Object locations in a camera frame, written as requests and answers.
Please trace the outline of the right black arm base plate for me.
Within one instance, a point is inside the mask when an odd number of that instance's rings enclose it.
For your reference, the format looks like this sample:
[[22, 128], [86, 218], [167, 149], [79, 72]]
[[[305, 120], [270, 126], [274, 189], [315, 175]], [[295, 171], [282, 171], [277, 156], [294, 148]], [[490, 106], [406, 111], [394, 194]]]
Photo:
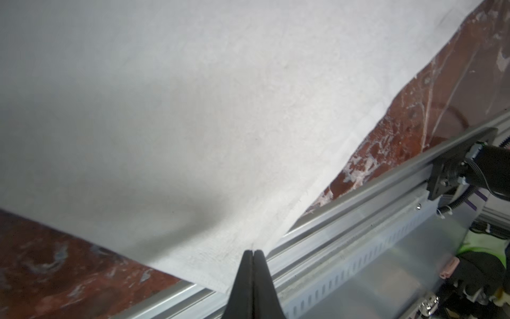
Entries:
[[483, 128], [482, 131], [471, 137], [465, 137], [459, 142], [455, 142], [453, 146], [442, 152], [432, 162], [432, 173], [427, 185], [427, 190], [429, 191], [428, 199], [433, 201], [457, 188], [460, 185], [459, 177], [464, 172], [461, 163], [471, 148], [476, 143], [491, 145], [497, 135], [498, 129]]

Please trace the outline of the white towel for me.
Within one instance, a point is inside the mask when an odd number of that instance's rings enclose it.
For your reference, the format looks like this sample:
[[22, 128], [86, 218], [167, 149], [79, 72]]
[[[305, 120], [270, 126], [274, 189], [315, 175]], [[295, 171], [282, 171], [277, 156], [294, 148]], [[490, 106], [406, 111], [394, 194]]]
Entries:
[[1, 207], [226, 293], [478, 1], [2, 1]]

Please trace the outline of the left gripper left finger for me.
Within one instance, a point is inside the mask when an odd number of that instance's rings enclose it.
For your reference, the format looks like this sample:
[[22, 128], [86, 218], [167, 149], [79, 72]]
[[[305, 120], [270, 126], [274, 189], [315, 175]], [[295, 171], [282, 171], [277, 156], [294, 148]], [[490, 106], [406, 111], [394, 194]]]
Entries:
[[250, 319], [253, 317], [253, 284], [254, 253], [245, 251], [222, 316], [223, 319]]

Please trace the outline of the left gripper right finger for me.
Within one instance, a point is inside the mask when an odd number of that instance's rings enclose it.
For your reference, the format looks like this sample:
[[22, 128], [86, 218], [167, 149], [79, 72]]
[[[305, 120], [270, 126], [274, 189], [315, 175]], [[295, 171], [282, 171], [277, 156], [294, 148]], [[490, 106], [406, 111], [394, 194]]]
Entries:
[[255, 251], [253, 261], [254, 318], [285, 319], [264, 253]]

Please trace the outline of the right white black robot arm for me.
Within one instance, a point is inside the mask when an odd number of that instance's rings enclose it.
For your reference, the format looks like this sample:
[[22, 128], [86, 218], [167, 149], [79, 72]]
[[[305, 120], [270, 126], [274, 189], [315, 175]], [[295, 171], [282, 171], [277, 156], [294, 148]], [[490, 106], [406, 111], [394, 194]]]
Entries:
[[464, 163], [467, 165], [464, 178], [469, 185], [509, 201], [509, 149], [476, 143], [466, 154]]

